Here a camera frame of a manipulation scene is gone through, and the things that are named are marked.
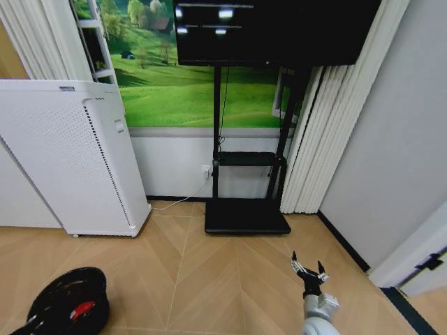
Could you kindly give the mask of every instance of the door frame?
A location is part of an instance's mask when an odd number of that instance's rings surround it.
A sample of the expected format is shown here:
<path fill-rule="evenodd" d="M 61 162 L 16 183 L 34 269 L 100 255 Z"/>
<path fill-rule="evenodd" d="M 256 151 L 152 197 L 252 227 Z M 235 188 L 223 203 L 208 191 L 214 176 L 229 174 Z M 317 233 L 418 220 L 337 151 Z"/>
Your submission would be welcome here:
<path fill-rule="evenodd" d="M 394 250 L 369 279 L 380 288 L 398 286 L 415 266 L 430 253 L 437 253 L 447 245 L 447 201 L 445 201 L 408 239 Z"/>

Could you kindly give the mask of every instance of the wall outlet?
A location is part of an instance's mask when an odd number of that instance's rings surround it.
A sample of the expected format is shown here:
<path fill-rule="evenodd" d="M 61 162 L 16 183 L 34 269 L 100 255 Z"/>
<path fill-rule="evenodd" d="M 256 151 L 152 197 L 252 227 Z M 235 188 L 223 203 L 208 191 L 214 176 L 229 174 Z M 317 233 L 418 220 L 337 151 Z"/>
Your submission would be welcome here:
<path fill-rule="evenodd" d="M 202 165 L 202 174 L 203 174 L 203 178 L 208 179 L 210 178 L 210 165 Z"/>

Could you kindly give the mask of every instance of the wooden floor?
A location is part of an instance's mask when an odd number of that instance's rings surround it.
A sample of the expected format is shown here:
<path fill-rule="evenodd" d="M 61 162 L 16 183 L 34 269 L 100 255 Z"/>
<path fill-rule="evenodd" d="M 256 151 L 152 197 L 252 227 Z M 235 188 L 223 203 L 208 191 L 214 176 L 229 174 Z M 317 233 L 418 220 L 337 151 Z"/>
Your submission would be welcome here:
<path fill-rule="evenodd" d="M 447 287 L 406 299 L 438 334 L 447 334 Z"/>
<path fill-rule="evenodd" d="M 107 276 L 102 334 L 301 334 L 303 284 L 292 250 L 331 276 L 323 290 L 340 301 L 334 324 L 342 334 L 414 334 L 316 216 L 286 216 L 292 233 L 284 237 L 213 237 L 203 214 L 192 202 L 153 211 L 135 239 L 1 228 L 0 334 L 24 322 L 52 279 L 83 266 Z"/>

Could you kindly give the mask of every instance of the door hinge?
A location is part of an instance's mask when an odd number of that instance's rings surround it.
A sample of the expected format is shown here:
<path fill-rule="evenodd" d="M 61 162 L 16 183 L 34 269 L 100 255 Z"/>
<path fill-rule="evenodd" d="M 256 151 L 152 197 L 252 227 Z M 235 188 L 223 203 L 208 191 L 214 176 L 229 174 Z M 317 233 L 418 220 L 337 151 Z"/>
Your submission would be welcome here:
<path fill-rule="evenodd" d="M 427 268 L 427 269 L 433 271 L 439 265 L 444 263 L 442 260 L 438 259 L 439 257 L 441 257 L 441 254 L 439 254 L 439 253 L 431 253 L 430 254 L 430 258 L 427 261 L 425 261 L 421 265 L 416 265 L 416 269 L 424 270 L 425 268 Z"/>

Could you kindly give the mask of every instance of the landscape mural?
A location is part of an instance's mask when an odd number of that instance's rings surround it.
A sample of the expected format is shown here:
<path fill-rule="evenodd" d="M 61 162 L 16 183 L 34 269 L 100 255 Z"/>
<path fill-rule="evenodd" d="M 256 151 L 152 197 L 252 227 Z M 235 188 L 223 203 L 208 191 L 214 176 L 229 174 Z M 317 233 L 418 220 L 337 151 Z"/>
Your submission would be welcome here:
<path fill-rule="evenodd" d="M 74 3 L 88 18 L 87 0 Z M 172 0 L 99 3 L 128 125 L 212 127 L 212 68 L 178 64 Z M 222 68 L 222 107 L 226 74 Z M 230 68 L 224 126 L 279 127 L 272 115 L 277 79 L 278 68 Z"/>

